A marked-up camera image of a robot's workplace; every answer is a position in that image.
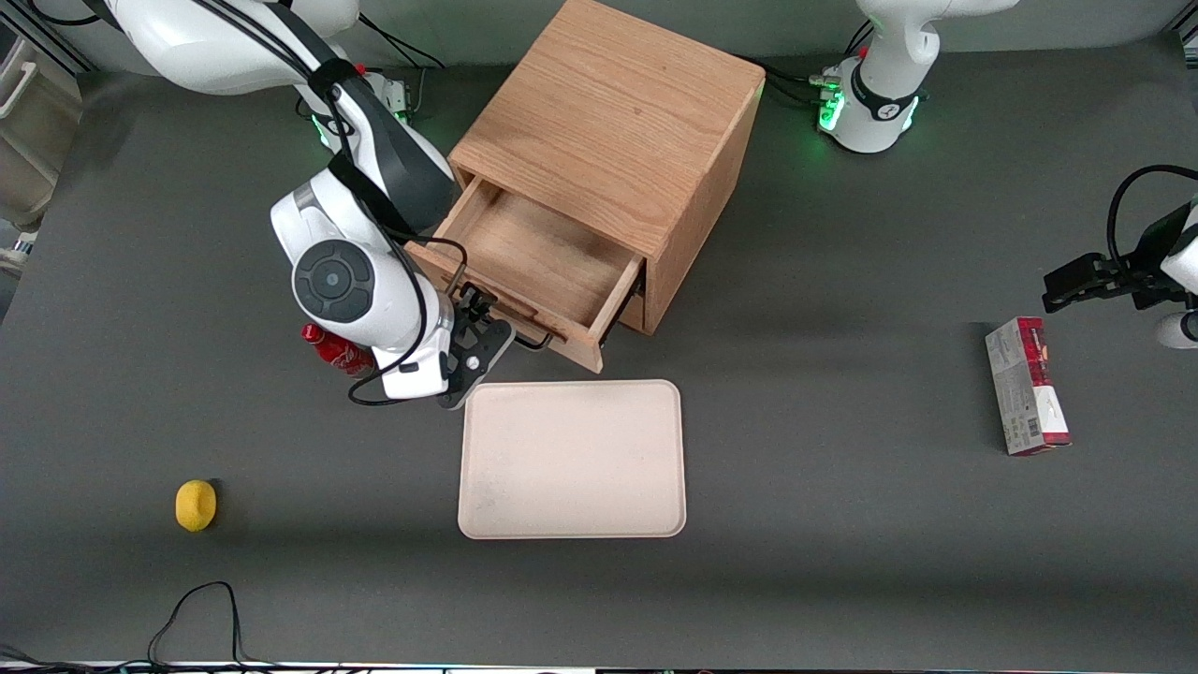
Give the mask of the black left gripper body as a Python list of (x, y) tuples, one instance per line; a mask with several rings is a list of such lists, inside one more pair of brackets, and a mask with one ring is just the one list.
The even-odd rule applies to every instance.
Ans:
[(1194, 242), (1192, 213), (1191, 208), (1172, 210), (1143, 231), (1133, 251), (1123, 255), (1117, 238), (1118, 210), (1108, 211), (1105, 243), (1113, 266), (1108, 299), (1130, 295), (1138, 311), (1167, 300), (1194, 310), (1194, 291), (1169, 277), (1163, 267), (1164, 259), (1180, 251), (1182, 242)]

